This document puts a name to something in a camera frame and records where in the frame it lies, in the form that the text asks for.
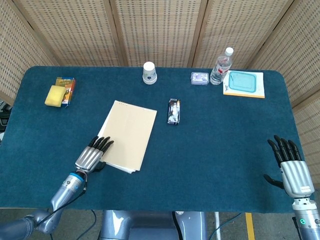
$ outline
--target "beige paper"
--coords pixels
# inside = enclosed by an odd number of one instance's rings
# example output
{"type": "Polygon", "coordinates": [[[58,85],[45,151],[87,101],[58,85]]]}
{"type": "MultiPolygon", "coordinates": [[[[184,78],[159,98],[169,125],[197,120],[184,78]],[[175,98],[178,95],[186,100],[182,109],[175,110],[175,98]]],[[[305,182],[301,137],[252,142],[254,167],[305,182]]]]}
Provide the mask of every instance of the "beige paper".
{"type": "Polygon", "coordinates": [[[103,132],[114,144],[102,157],[104,162],[140,170],[157,111],[114,101],[103,132]]]}

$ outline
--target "metal robot arm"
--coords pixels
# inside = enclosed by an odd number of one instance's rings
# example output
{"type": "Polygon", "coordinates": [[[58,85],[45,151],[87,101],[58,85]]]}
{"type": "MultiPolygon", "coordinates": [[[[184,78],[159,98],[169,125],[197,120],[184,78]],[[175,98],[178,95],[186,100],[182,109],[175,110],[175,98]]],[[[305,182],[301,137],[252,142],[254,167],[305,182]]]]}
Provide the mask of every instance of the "metal robot arm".
{"type": "Polygon", "coordinates": [[[281,171],[282,181],[264,174],[265,180],[278,188],[284,189],[292,198],[295,217],[292,218],[300,240],[320,240],[320,215],[317,205],[309,197],[315,192],[310,172],[302,161],[297,145],[289,140],[274,136],[278,146],[268,140],[281,171]]]}
{"type": "Polygon", "coordinates": [[[99,172],[106,165],[105,162],[100,162],[100,159],[110,145],[114,143],[114,141],[107,142],[109,139],[110,137],[101,137],[98,139],[98,136],[96,136],[83,150],[75,162],[76,170],[69,174],[51,199],[53,212],[49,213],[46,210],[37,209],[24,218],[10,223],[0,224],[0,240],[24,240],[27,239],[34,230],[44,234],[51,234],[58,226],[64,210],[63,208],[85,194],[88,174],[91,172],[99,172]],[[82,193],[73,199],[74,194],[82,185],[82,193]]]}

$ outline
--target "paper cup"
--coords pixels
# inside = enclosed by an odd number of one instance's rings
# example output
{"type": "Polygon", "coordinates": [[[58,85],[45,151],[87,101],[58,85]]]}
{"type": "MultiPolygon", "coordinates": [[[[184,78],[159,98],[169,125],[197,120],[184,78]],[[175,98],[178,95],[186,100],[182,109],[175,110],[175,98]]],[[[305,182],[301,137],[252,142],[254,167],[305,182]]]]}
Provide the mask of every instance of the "paper cup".
{"type": "Polygon", "coordinates": [[[151,61],[147,61],[143,64],[143,75],[142,79],[145,84],[154,84],[157,81],[157,73],[155,64],[151,61]]]}

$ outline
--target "blue plastic tray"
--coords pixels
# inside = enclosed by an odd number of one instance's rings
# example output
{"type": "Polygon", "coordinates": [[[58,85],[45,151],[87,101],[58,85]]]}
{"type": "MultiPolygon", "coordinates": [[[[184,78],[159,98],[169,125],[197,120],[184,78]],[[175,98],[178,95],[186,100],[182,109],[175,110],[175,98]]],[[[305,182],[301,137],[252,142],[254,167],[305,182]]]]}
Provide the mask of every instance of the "blue plastic tray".
{"type": "Polygon", "coordinates": [[[229,88],[233,90],[254,93],[257,87],[257,77],[240,71],[231,71],[229,74],[229,88]]]}

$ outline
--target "teal tablecloth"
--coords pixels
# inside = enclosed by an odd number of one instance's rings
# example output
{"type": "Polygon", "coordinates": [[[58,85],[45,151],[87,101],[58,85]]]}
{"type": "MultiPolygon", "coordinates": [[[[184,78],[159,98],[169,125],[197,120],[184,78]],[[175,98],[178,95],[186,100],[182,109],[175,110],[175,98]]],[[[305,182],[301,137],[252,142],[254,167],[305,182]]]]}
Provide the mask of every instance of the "teal tablecloth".
{"type": "Polygon", "coordinates": [[[191,85],[191,72],[157,68],[153,85],[140,67],[29,69],[0,146],[0,207],[46,208],[115,100],[157,110],[141,171],[107,166],[89,175],[78,209],[289,212],[292,199],[269,185],[281,174],[267,139],[299,147],[283,77],[263,71],[265,99],[225,96],[222,85],[191,85]],[[75,77],[71,106],[44,104],[56,77],[75,77]],[[179,125],[167,124],[170,98],[181,100],[179,125]]]}

